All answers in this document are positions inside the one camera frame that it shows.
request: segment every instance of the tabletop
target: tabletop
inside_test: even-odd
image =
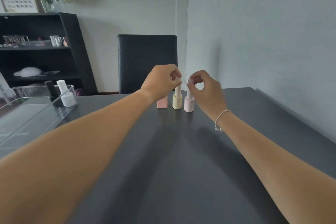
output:
[[[252,88],[224,89],[240,119],[336,178],[336,144]],[[78,97],[67,121],[125,95]],[[68,223],[287,223],[252,168],[195,104],[149,107]]]

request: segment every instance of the chair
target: chair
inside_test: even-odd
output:
[[[176,35],[118,35],[119,93],[141,88],[155,65],[177,65]]]

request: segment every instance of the clear acrylic tray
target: clear acrylic tray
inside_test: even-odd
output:
[[[75,96],[73,86],[67,87]],[[46,86],[15,87],[0,93],[0,158],[56,128],[77,105],[55,107],[53,103],[60,102],[63,94],[53,102],[48,95]]]

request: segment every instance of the pink bottle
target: pink bottle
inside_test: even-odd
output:
[[[156,102],[157,108],[168,108],[168,96]]]
[[[188,79],[188,84],[189,83],[194,83],[193,80]],[[191,92],[189,88],[187,89],[187,96],[184,98],[184,110],[186,112],[193,112],[194,111],[194,106],[195,106],[195,99],[191,95]]]

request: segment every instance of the wall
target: wall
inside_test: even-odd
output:
[[[79,18],[99,92],[118,91],[118,34],[176,34],[184,68],[188,0],[77,0],[63,11]]]
[[[187,74],[253,87],[336,142],[336,0],[190,0]]]

